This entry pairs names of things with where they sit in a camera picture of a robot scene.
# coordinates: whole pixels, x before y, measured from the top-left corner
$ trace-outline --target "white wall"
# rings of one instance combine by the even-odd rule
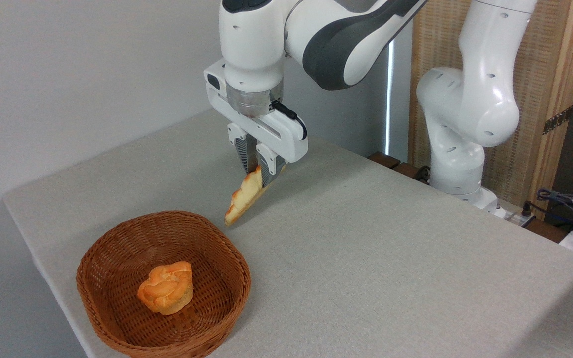
[[[217,8],[0,1],[0,358],[84,356],[2,195],[209,109],[202,70],[220,57]],[[293,63],[285,82],[311,135],[360,154],[382,149],[381,61],[342,92],[317,88]]]

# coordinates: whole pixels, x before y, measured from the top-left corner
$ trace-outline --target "gray fabric surface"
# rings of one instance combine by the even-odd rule
[[[78,297],[81,256],[146,213],[204,215],[252,292],[214,357],[573,357],[573,252],[316,138],[239,222],[244,173],[214,111],[5,202],[90,357],[121,357]]]

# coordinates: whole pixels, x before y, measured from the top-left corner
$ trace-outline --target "cable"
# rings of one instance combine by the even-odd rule
[[[573,211],[573,195],[541,188],[536,192],[536,199],[538,201],[552,201]]]
[[[523,210],[525,211],[526,209],[529,209],[530,206],[532,206],[532,208],[535,208],[535,209],[537,209],[537,210],[539,210],[539,211],[541,211],[541,212],[543,212],[543,213],[546,213],[547,215],[550,215],[551,217],[553,217],[553,218],[555,218],[555,219],[557,219],[557,220],[561,220],[561,221],[564,221],[564,222],[568,222],[568,223],[570,223],[570,224],[573,224],[573,219],[572,219],[572,218],[561,217],[561,216],[558,216],[558,215],[556,215],[556,214],[554,214],[554,213],[550,213],[549,211],[547,211],[547,210],[545,210],[545,209],[543,209],[543,208],[541,208],[541,207],[539,207],[539,206],[536,206],[536,205],[533,204],[531,201],[526,201],[526,202],[525,202],[525,204],[523,205]]]
[[[288,118],[291,118],[292,120],[296,120],[298,123],[300,123],[300,125],[302,125],[302,140],[306,139],[306,137],[308,136],[308,133],[306,130],[306,125],[304,125],[304,122],[300,119],[300,117],[297,115],[296,112],[291,111],[291,109],[288,109],[287,106],[282,104],[282,102],[280,102],[279,100],[274,100],[273,102],[271,102],[271,106],[276,111],[278,111],[278,112],[284,114],[285,116],[287,116]]]

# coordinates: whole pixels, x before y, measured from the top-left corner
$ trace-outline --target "bun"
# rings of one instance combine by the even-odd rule
[[[153,268],[138,288],[137,297],[153,312],[177,313],[193,298],[191,264],[178,261]]]
[[[225,213],[225,225],[231,226],[261,197],[266,188],[262,188],[262,172],[258,166],[247,174],[239,190],[231,196],[229,211]]]

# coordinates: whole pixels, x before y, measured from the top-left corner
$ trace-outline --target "brown basket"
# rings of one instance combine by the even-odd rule
[[[188,261],[193,299],[173,315],[153,313],[136,297],[152,268]],[[81,259],[77,289],[94,331],[134,358],[197,358],[229,336],[251,279],[245,258],[209,220],[163,211],[107,231]]]

